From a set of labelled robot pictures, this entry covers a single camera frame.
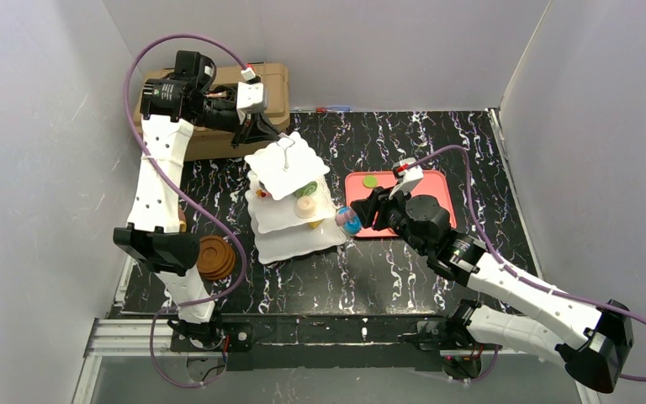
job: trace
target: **green lid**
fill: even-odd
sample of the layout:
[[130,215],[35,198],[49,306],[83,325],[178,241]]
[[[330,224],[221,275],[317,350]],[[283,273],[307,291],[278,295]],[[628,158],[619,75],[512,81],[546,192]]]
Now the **green lid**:
[[363,178],[363,186],[365,188],[375,188],[378,186],[378,179],[373,175],[366,175],[365,178]]

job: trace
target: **wooden coaster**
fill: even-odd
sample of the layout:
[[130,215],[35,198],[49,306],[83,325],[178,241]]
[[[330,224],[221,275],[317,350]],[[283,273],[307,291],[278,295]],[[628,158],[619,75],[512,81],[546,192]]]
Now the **wooden coaster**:
[[219,236],[206,236],[199,239],[197,269],[201,274],[216,272],[226,263],[225,246],[228,246],[228,243]]
[[233,271],[234,267],[236,266],[236,254],[234,253],[234,249],[230,248],[229,251],[230,251],[230,255],[228,256],[226,264],[222,266],[219,271],[216,271],[215,273],[202,275],[202,277],[207,280],[219,280],[229,276],[231,274],[231,271]]
[[197,270],[202,278],[219,280],[231,274],[236,266],[236,254],[231,245],[219,236],[206,236],[199,240]]
[[230,265],[232,254],[233,252],[225,251],[225,261],[217,269],[202,274],[202,277],[207,280],[221,279],[220,276],[226,272],[227,267]]

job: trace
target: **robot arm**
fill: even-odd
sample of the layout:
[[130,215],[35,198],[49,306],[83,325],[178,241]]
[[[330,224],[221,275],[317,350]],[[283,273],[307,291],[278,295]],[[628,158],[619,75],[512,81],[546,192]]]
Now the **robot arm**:
[[[421,168],[407,168],[412,162],[396,165],[393,172],[398,181],[393,188],[377,187],[367,199],[351,203],[361,225],[374,230],[390,228],[426,256],[427,266],[437,275],[504,301],[526,315],[507,315],[464,302],[436,335],[461,332],[476,343],[535,354],[564,366],[583,385],[612,392],[633,345],[630,319],[535,289],[527,283],[559,291],[518,268],[516,276],[512,275],[482,242],[451,228],[449,212],[437,199],[410,196],[422,180]],[[609,304],[627,309],[614,300]]]
[[[262,115],[266,108],[263,85],[250,67],[241,74],[246,82],[239,82],[235,92],[228,89],[225,94],[236,101],[227,103],[219,93],[210,97],[216,66],[198,52],[181,50],[174,71],[162,79],[147,80],[142,90],[142,132],[150,155],[142,155],[127,227],[115,228],[113,240],[164,283],[178,306],[209,297],[196,267],[199,237],[179,232],[177,194],[157,174],[150,159],[179,186],[194,126],[235,132],[232,146],[276,139],[278,133]],[[179,322],[170,325],[182,335],[210,343],[218,337],[215,326],[207,324],[213,313],[213,301],[180,307]]]

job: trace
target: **gray wall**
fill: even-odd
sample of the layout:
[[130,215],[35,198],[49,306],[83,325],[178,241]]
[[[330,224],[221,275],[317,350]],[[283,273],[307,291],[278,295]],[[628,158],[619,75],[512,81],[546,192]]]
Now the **gray wall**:
[[[362,110],[484,109],[499,105],[548,0],[104,0],[131,51],[193,31],[246,61],[290,70],[291,106]],[[171,66],[189,47],[155,49],[142,71]]]
[[0,2],[0,403],[70,402],[124,254],[131,55],[101,2]]
[[[554,1],[501,105],[542,270],[646,316],[646,2]],[[646,375],[646,328],[626,371]],[[621,381],[604,402],[646,403]]]

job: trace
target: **white plate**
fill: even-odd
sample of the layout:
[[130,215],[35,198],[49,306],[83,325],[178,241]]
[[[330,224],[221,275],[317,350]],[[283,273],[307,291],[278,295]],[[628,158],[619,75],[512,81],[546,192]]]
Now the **white plate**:
[[254,244],[258,250],[258,261],[263,264],[339,246],[347,239],[335,219],[325,219],[315,229],[302,225],[260,234],[256,231],[257,227],[256,219],[252,217]]
[[293,195],[286,196],[281,200],[260,198],[256,195],[256,191],[260,189],[257,175],[250,171],[248,177],[252,184],[249,190],[244,193],[244,197],[248,202],[249,215],[256,218],[257,230],[261,234],[336,216],[336,207],[331,199],[331,191],[323,177],[318,177],[316,180],[318,189],[310,196],[316,203],[315,215],[307,219],[301,219],[294,211],[298,198]]
[[[286,151],[289,167],[284,170],[286,157],[283,149],[286,146],[290,146]],[[331,170],[316,156],[308,143],[301,139],[299,132],[257,150],[254,154],[244,157],[244,161],[261,179],[275,200],[291,195],[296,189],[328,174]]]

